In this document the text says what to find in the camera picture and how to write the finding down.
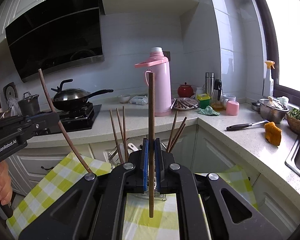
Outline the person's left hand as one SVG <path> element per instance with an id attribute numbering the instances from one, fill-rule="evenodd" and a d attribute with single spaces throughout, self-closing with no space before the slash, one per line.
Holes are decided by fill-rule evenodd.
<path id="1" fill-rule="evenodd" d="M 0 203 L 7 205 L 12 198 L 11 178 L 8 174 L 8 164 L 6 161 L 0 162 Z"/>

